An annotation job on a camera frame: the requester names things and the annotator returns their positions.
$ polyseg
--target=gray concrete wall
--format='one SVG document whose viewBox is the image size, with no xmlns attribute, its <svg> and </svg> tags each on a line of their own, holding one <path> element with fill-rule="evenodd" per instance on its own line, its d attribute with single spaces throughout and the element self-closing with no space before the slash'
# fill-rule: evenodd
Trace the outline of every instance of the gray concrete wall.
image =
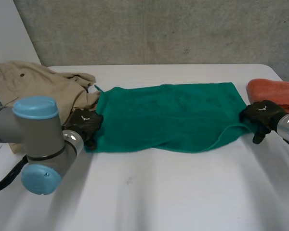
<svg viewBox="0 0 289 231">
<path fill-rule="evenodd" d="M 46 66 L 258 63 L 289 81 L 289 0 L 14 2 Z"/>
</svg>

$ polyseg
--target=orange towel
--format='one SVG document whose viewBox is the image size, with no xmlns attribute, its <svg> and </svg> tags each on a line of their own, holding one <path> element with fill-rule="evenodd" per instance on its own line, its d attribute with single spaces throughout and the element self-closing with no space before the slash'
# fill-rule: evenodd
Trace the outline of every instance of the orange towel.
<svg viewBox="0 0 289 231">
<path fill-rule="evenodd" d="M 289 113 L 289 82 L 253 79 L 247 85 L 247 92 L 253 102 L 270 100 Z"/>
</svg>

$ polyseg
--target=khaki garment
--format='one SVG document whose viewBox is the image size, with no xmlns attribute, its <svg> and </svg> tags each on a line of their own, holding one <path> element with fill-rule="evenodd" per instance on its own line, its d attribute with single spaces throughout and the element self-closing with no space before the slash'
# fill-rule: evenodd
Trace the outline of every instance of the khaki garment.
<svg viewBox="0 0 289 231">
<path fill-rule="evenodd" d="M 94 108 L 100 92 L 87 93 L 84 87 L 95 77 L 84 73 L 57 73 L 40 64 L 12 61 L 0 64 L 0 102 L 13 106 L 30 96 L 50 96 L 56 100 L 61 123 L 73 108 Z M 20 144 L 10 144 L 13 153 L 22 151 Z"/>
</svg>

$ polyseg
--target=white tabletop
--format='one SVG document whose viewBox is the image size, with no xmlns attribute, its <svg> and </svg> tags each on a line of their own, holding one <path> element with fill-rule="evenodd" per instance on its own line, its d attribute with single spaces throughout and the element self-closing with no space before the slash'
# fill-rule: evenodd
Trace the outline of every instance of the white tabletop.
<svg viewBox="0 0 289 231">
<path fill-rule="evenodd" d="M 233 82 L 247 104 L 251 79 L 280 80 L 260 64 L 51 69 L 95 75 L 103 90 Z M 0 231 L 289 231 L 289 146 L 274 133 L 251 139 L 200 154 L 83 152 L 51 195 L 26 191 L 19 177 L 0 192 Z M 18 159 L 0 145 L 0 180 Z"/>
</svg>

